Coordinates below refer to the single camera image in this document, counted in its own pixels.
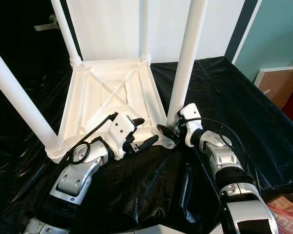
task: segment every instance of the white pipe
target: white pipe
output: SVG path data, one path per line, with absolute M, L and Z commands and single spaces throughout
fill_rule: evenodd
M 150 11 L 150 0 L 141 0 L 140 7 L 143 7 L 142 15 L 142 33 L 141 33 L 141 55 L 140 58 L 142 60 L 147 59 L 149 63 L 151 63 L 151 55 L 149 48 L 149 11 Z
M 177 112 L 185 103 L 194 58 L 199 44 L 209 0 L 191 0 L 188 19 L 182 41 L 179 62 L 167 115 L 167 126 L 175 128 Z
M 53 6 L 53 10 L 54 13 L 57 17 L 57 20 L 59 22 L 59 26 L 69 53 L 69 60 L 70 60 L 70 64 L 72 66 L 78 66 L 81 65 L 82 60 L 79 57 L 78 53 L 77 53 L 77 49 L 74 43 L 74 40 L 72 38 L 72 35 L 70 33 L 65 15 L 64 15 L 64 11 L 62 9 L 60 0 L 51 0 L 52 6 Z
M 1 57 L 0 89 L 44 144 L 47 155 L 58 163 L 67 151 L 67 145 L 57 137 Z

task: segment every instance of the white wall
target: white wall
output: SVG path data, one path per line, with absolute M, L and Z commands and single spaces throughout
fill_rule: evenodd
M 152 62 L 177 61 L 190 0 L 150 0 Z M 244 0 L 209 0 L 196 59 L 223 56 Z M 139 56 L 140 0 L 67 0 L 84 60 Z

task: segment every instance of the teal wall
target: teal wall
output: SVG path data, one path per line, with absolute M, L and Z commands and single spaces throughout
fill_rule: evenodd
M 293 0 L 263 0 L 235 66 L 251 81 L 261 68 L 293 66 Z

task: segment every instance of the black plastic sheet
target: black plastic sheet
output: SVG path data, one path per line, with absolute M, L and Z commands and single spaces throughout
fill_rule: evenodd
M 153 64 L 165 111 L 177 63 Z M 70 74 L 20 80 L 57 132 Z M 233 128 L 259 174 L 263 195 L 293 187 L 293 123 L 225 58 L 196 61 L 186 98 L 201 116 Z M 203 127 L 218 126 L 203 121 Z M 234 145 L 236 139 L 228 135 Z M 236 147 L 236 154 L 242 154 Z M 164 224 L 186 233 L 206 233 L 217 223 L 218 199 L 207 159 L 195 149 L 155 146 L 110 161 L 93 176 L 72 223 L 72 233 L 117 233 Z M 0 233 L 18 233 L 49 192 L 58 166 L 0 93 Z

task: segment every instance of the white plastic table frame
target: white plastic table frame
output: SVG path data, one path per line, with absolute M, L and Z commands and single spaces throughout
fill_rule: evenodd
M 156 144 L 174 147 L 174 144 L 162 138 L 156 125 L 176 127 L 176 114 L 184 105 L 209 0 L 191 0 L 167 118 L 150 69 L 150 1 L 143 0 L 141 5 L 143 14 L 140 20 L 143 28 L 139 58 L 82 61 L 60 0 L 51 0 L 73 67 L 58 136 L 0 57 L 0 89 L 44 144 L 48 157 L 54 162 L 59 163 L 74 143 L 115 111 L 146 120 L 134 134 L 135 143 L 158 134 L 160 138 Z M 107 128 L 108 124 L 93 137 L 104 137 Z

